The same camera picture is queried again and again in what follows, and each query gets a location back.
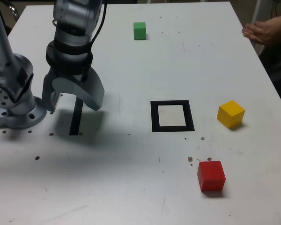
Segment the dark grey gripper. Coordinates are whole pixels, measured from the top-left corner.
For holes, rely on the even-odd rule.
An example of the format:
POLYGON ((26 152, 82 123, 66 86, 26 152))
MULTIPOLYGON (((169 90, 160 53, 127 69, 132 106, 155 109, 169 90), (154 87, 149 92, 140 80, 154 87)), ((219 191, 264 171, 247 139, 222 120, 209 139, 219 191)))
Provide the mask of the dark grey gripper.
POLYGON ((97 111, 102 107, 104 87, 91 67, 51 67, 44 77, 42 91, 43 104, 48 111, 55 112, 60 93, 73 94, 97 111))

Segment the person's hand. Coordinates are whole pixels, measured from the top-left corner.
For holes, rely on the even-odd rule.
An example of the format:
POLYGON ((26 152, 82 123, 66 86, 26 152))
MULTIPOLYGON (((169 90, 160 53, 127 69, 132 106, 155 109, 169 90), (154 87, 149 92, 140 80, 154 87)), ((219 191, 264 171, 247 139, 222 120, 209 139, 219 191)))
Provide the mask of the person's hand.
POLYGON ((247 23, 242 29, 242 34, 255 43, 266 46, 275 45, 281 42, 281 16, 264 22, 247 23))

